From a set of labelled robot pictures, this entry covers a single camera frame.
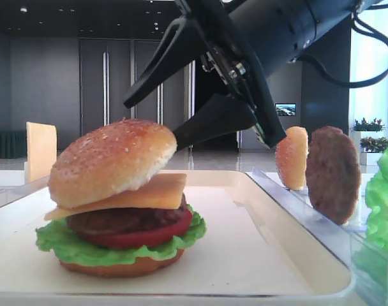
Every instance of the tomato slice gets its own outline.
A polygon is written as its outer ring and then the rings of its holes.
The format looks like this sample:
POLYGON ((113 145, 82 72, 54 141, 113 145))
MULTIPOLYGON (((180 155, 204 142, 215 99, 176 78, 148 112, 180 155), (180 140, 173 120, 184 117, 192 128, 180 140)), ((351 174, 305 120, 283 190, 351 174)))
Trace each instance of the tomato slice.
POLYGON ((127 234, 116 235, 90 235, 78 233, 78 236, 91 244, 109 249, 139 248, 143 245, 156 247, 164 244, 173 238, 173 236, 182 236, 190 227, 193 214, 188 208, 184 209, 183 217, 174 224, 152 229, 150 231, 137 231, 127 234))

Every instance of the black cable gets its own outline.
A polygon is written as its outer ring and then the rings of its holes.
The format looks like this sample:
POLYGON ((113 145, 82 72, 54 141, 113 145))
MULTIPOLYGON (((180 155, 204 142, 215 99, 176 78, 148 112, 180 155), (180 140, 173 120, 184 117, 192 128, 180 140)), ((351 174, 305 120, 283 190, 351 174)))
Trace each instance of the black cable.
MULTIPOLYGON (((372 37, 376 40, 379 40, 379 41, 385 43, 388 47, 388 37, 386 35, 382 34, 381 32, 378 32, 376 29, 372 28, 370 25, 368 25, 364 21, 362 21, 357 16, 356 12, 353 13, 352 29, 355 30, 356 32, 358 32, 359 34, 369 36, 369 37, 372 37), (363 28, 367 29, 369 32, 364 31, 362 29, 359 29, 355 24, 356 22, 360 26, 362 26, 363 28)), ((327 80, 328 82, 330 82, 334 85, 340 86, 340 87, 346 87, 346 88, 352 88, 352 89, 375 85, 375 84, 379 83, 379 81, 383 80, 388 75, 388 68, 387 68, 383 73, 381 73, 378 76, 371 78, 369 80, 359 81, 359 82, 345 82, 345 81, 337 80, 336 78, 331 76, 327 72, 324 65, 318 59, 313 57, 312 55, 303 54, 303 55, 299 56, 297 60, 310 63, 318 71, 320 76, 322 78, 324 78, 325 80, 327 80)))
POLYGON ((388 4, 372 5, 367 10, 384 10, 388 8, 388 4))

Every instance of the white tray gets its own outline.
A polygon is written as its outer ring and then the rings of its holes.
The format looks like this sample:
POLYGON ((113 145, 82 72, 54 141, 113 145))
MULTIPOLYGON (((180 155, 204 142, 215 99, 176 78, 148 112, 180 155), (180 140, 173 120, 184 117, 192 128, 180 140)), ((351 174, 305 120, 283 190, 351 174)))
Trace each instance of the white tray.
POLYGON ((46 188, 1 208, 0 305, 235 305, 239 298, 242 305, 344 305, 352 298, 350 270, 249 176, 177 172, 188 174, 187 201, 207 234, 176 264, 137 279, 70 273, 38 251, 34 230, 55 207, 46 188))

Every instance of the top bun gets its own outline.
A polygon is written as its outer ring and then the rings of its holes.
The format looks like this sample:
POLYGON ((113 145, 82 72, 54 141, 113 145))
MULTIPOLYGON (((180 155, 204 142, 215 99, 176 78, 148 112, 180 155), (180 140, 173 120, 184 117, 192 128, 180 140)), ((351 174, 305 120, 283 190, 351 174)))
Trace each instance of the top bun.
POLYGON ((127 190, 137 190, 177 150, 167 127, 130 119, 90 132, 58 157, 49 177, 51 199, 75 208, 127 190))

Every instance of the gray door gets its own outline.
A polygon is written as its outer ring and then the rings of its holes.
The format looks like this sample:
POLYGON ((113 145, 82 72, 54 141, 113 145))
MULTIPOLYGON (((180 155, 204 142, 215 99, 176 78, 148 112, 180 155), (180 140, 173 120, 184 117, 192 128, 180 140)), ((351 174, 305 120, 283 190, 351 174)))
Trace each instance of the gray door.
MULTIPOLYGON (((136 41, 136 78, 138 79, 149 64, 158 47, 158 42, 136 41)), ((136 118, 158 121, 158 93, 154 90, 136 106, 136 118)))
POLYGON ((103 125, 103 54, 106 51, 106 41, 80 41, 82 135, 103 125))
POLYGON ((123 97, 130 88, 130 42, 110 40, 109 55, 109 103, 110 122, 130 118, 130 110, 123 105, 123 97))
POLYGON ((163 84, 163 124, 172 131, 184 123, 184 70, 163 84))

